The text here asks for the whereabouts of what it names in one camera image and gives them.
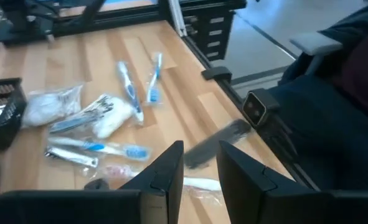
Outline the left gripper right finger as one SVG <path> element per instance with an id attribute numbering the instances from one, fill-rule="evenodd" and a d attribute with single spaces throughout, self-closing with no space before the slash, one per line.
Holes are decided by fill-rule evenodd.
<path id="1" fill-rule="evenodd" d="M 217 168 L 231 224 L 368 224 L 368 192 L 316 191 L 219 142 Z"/>

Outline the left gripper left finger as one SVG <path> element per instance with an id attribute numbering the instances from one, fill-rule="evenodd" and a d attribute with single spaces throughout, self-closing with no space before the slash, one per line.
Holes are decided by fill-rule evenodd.
<path id="1" fill-rule="evenodd" d="M 17 190 L 0 195 L 0 224 L 177 224 L 184 143 L 175 141 L 116 190 Z"/>

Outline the black comb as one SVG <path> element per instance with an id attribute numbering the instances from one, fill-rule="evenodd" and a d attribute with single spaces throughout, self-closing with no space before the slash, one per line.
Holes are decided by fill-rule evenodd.
<path id="1" fill-rule="evenodd" d="M 109 188 L 109 183 L 105 179 L 91 180 L 84 186 L 85 190 L 108 190 Z"/>
<path id="2" fill-rule="evenodd" d="M 208 163 L 216 156 L 220 147 L 220 141 L 235 144 L 244 138 L 250 131 L 251 126 L 242 119 L 236 119 L 216 133 L 196 144 L 184 153 L 184 164 L 188 169 L 197 169 Z"/>

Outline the blue white toothbrush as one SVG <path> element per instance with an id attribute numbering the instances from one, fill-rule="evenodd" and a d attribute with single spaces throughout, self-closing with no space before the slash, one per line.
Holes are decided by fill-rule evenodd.
<path id="1" fill-rule="evenodd" d="M 153 72 L 151 79 L 148 83 L 148 89 L 146 93 L 146 105 L 157 105 L 161 102 L 161 97 L 158 88 L 158 80 L 161 76 L 161 68 L 163 65 L 163 54 L 157 52 L 153 58 Z"/>
<path id="2" fill-rule="evenodd" d="M 49 138 L 49 142 L 63 146 L 79 147 L 93 152 L 123 156 L 134 161 L 147 161 L 151 155 L 150 148 L 135 144 L 92 142 L 67 137 L 51 137 Z"/>
<path id="3" fill-rule="evenodd" d="M 119 77 L 123 83 L 125 93 L 127 95 L 128 101 L 134 108 L 134 116 L 139 124 L 144 122 L 144 113 L 139 102 L 138 93 L 136 87 L 129 73 L 128 67 L 124 61 L 117 61 L 116 69 L 118 71 Z"/>

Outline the nail tools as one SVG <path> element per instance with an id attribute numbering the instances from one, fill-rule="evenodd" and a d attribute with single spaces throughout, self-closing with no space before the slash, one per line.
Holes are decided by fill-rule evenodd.
<path id="1" fill-rule="evenodd" d="M 112 96 L 103 94 L 85 109 L 49 126 L 50 134 L 64 133 L 85 124 L 92 124 L 113 109 Z"/>

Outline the red white toothbrush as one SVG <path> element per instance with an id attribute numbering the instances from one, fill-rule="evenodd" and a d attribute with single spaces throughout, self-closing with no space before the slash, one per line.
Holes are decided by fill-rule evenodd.
<path id="1" fill-rule="evenodd" d="M 84 168 L 83 174 L 91 180 L 101 178 L 108 182 L 109 180 L 131 180 L 143 170 L 142 167 L 137 169 L 123 164 L 107 164 L 96 169 Z M 184 176 L 183 192 L 200 199 L 201 202 L 213 205 L 222 206 L 224 202 L 220 182 L 215 179 Z"/>

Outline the cotton swabs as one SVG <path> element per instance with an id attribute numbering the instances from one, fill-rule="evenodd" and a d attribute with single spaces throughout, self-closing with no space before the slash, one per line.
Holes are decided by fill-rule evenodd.
<path id="1" fill-rule="evenodd" d="M 92 132 L 98 139 L 111 136 L 134 113 L 132 105 L 119 97 L 103 94 L 95 103 L 100 118 L 94 122 Z"/>
<path id="2" fill-rule="evenodd" d="M 22 116 L 22 128 L 43 126 L 60 118 L 78 113 L 83 85 L 67 88 L 38 90 L 29 93 Z"/>

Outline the person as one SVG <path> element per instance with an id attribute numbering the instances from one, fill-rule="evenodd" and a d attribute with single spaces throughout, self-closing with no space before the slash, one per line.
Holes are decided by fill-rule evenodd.
<path id="1" fill-rule="evenodd" d="M 306 73 L 302 53 L 270 94 L 300 166 L 322 190 L 368 190 L 368 6 L 322 31 L 342 44 Z"/>

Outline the black plastic basket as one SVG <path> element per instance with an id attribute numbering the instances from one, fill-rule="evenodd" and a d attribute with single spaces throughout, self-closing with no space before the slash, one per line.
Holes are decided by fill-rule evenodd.
<path id="1" fill-rule="evenodd" d="M 0 79 L 0 105 L 6 105 L 0 115 L 0 151 L 12 144 L 21 128 L 22 115 L 27 106 L 21 81 L 21 78 Z"/>

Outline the black table edge clamp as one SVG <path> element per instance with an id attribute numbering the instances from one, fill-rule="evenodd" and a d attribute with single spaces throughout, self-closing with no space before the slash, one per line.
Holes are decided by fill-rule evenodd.
<path id="1" fill-rule="evenodd" d="M 208 68 L 201 75 L 205 80 L 226 80 L 230 83 L 232 79 L 232 72 L 223 66 Z"/>

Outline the grey office chair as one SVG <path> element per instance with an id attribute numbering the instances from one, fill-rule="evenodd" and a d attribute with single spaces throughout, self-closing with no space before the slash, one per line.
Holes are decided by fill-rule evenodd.
<path id="1" fill-rule="evenodd" d="M 341 57 L 344 46 L 337 40 L 320 32 L 306 32 L 290 39 L 290 42 L 301 50 L 299 57 L 284 71 L 278 86 L 293 82 L 300 77 L 315 77 L 329 80 L 331 60 Z"/>

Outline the black drawer cabinet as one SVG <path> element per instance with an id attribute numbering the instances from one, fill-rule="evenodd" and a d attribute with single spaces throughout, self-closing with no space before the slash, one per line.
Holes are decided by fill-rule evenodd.
<path id="1" fill-rule="evenodd" d="M 188 36 L 208 60 L 223 60 L 237 9 L 247 0 L 179 0 Z"/>

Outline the silver aluminium bracket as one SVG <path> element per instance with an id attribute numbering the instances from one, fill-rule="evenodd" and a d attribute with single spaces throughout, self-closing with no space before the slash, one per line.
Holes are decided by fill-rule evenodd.
<path id="1" fill-rule="evenodd" d="M 186 26 L 181 11 L 179 0 L 168 0 L 175 30 L 180 37 L 187 36 Z"/>

